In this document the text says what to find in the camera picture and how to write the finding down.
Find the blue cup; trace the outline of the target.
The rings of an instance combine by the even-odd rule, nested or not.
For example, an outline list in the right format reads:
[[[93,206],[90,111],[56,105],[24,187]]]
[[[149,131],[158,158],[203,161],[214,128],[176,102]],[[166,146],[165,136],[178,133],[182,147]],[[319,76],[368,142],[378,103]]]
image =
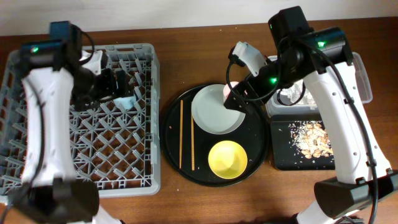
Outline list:
[[[113,100],[113,103],[120,110],[129,110],[131,109],[136,102],[136,96],[127,96],[127,97],[119,97]]]

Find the pink cup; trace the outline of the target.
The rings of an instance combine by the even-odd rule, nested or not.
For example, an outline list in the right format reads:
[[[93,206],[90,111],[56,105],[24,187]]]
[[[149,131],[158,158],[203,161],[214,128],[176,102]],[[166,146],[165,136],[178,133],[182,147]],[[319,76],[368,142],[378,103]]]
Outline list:
[[[232,87],[235,87],[239,82],[230,82],[230,85]],[[229,87],[229,85],[225,85],[223,88],[223,102],[226,101],[226,99],[228,98],[229,94],[231,93],[231,89]]]

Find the yellow bowl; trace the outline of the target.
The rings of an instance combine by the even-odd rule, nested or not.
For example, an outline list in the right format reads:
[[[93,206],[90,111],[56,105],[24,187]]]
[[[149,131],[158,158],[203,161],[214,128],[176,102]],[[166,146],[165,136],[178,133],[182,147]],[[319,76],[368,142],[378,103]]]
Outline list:
[[[234,141],[220,141],[210,149],[208,165],[216,176],[235,179],[246,170],[248,155],[240,144]]]

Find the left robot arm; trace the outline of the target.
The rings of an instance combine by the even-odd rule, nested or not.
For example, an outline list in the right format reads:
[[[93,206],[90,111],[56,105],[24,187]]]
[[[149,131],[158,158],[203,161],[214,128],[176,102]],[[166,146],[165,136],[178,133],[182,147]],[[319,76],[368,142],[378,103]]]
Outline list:
[[[102,53],[83,53],[86,32],[52,22],[48,40],[18,51],[16,72],[27,101],[27,157],[22,185],[8,209],[36,223],[117,223],[101,205],[97,186],[81,180],[70,151],[70,107],[78,111],[130,96],[126,72],[106,66]]]

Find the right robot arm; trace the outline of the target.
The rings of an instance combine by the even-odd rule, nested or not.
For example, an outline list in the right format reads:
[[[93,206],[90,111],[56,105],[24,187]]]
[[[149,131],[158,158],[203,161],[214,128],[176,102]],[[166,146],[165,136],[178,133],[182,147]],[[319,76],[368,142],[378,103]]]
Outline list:
[[[279,11],[268,25],[277,58],[270,60],[238,42],[229,62],[247,67],[250,75],[231,87],[225,107],[250,113],[302,80],[330,138],[336,175],[317,182],[315,200],[287,223],[350,222],[352,214],[365,208],[371,209],[373,222],[379,202],[397,192],[397,171],[379,148],[363,108],[346,34],[339,27],[314,30],[298,6]]]

